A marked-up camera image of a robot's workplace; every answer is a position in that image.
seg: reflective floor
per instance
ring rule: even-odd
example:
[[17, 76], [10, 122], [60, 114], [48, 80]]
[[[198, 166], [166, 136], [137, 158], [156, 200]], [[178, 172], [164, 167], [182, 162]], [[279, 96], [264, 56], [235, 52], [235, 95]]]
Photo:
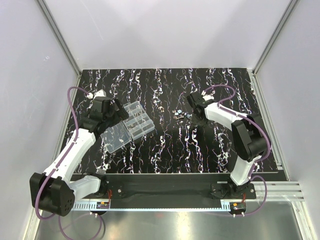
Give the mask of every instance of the reflective floor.
[[[258, 207], [249, 202], [247, 212]], [[83, 211], [63, 217], [69, 226]], [[289, 202], [267, 202], [260, 212], [248, 217], [229, 217], [215, 212], [107, 212], [97, 240], [301, 240], [292, 205]], [[86, 215], [65, 229], [74, 240], [92, 238], [99, 220]], [[64, 240], [58, 218], [41, 221], [37, 240]]]

